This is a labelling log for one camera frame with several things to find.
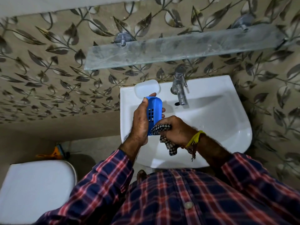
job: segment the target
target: wall mounted shelf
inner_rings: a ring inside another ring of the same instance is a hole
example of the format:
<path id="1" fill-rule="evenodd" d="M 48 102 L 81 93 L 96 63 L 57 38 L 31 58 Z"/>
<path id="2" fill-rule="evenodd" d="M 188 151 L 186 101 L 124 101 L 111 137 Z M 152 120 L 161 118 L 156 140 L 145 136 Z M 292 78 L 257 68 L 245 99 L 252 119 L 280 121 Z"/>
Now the wall mounted shelf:
<path id="1" fill-rule="evenodd" d="M 259 24 L 158 39 L 93 46 L 85 70 L 116 68 L 171 60 L 254 51 L 279 46 L 284 34 L 274 25 Z"/>

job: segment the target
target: hand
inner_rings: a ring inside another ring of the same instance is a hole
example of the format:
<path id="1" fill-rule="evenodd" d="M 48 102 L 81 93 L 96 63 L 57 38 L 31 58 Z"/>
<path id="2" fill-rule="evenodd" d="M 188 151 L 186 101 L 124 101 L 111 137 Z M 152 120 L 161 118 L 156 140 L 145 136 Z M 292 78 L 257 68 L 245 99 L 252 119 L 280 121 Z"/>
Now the hand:
<path id="1" fill-rule="evenodd" d="M 156 93 L 152 93 L 149 96 L 156 96 Z M 142 146 L 148 143 L 148 127 L 149 121 L 147 116 L 148 99 L 144 98 L 142 103 L 133 113 L 132 129 L 128 136 L 128 139 L 134 140 L 138 145 Z"/>
<path id="2" fill-rule="evenodd" d="M 175 115 L 161 119 L 156 123 L 156 125 L 160 124 L 172 125 L 171 130 L 161 131 L 159 134 L 165 136 L 168 140 L 177 145 L 186 146 L 192 137 L 198 132 Z"/>

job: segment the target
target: shirt sleeve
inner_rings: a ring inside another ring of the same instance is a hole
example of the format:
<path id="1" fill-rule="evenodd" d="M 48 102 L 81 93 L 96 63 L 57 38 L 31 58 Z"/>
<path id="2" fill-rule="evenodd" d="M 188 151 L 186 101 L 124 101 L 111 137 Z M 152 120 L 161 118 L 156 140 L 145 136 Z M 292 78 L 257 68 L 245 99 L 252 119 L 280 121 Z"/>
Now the shirt sleeve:
<path id="1" fill-rule="evenodd" d="M 272 178 L 261 163 L 234 153 L 221 169 L 233 188 L 272 208 L 287 222 L 300 224 L 300 194 Z"/>
<path id="2" fill-rule="evenodd" d="M 62 207 L 46 212 L 35 224 L 106 224 L 122 205 L 132 175 L 127 155 L 114 151 L 73 188 Z"/>

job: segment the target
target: washbasin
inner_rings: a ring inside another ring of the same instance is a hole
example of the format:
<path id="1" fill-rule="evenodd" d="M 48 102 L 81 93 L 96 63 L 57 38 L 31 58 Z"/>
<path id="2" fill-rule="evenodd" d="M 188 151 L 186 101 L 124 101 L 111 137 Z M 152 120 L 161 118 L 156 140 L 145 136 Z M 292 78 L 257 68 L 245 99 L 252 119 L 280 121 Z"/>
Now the washbasin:
<path id="1" fill-rule="evenodd" d="M 185 94 L 188 105 L 178 106 L 178 97 L 171 93 L 172 82 L 160 83 L 157 95 L 163 101 L 166 117 L 176 115 L 188 125 L 217 140 L 229 152 L 244 153 L 250 146 L 252 130 L 246 112 L 240 102 L 231 78 L 228 75 L 187 81 Z M 129 134 L 133 112 L 141 103 L 134 87 L 120 89 L 121 138 Z M 196 153 L 196 159 L 182 148 L 170 156 L 160 136 L 149 136 L 148 143 L 141 147 L 137 163 L 152 168 L 200 168 L 208 166 L 206 160 Z"/>

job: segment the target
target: person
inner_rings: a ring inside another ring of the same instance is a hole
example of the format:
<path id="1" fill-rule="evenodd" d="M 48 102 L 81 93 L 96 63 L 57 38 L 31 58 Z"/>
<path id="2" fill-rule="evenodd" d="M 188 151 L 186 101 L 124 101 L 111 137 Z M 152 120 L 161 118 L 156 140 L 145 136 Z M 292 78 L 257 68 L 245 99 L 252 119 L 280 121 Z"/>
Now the person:
<path id="1" fill-rule="evenodd" d="M 147 106 L 144 98 L 124 143 L 93 167 L 62 207 L 35 224 L 300 224 L 297 191 L 271 177 L 259 162 L 230 154 L 204 133 L 193 147 L 218 178 L 194 169 L 169 169 L 129 186 L 139 149 L 148 141 Z M 178 145 L 188 144 L 198 132 L 176 116 L 163 115 L 158 124 L 172 125 L 160 134 Z"/>

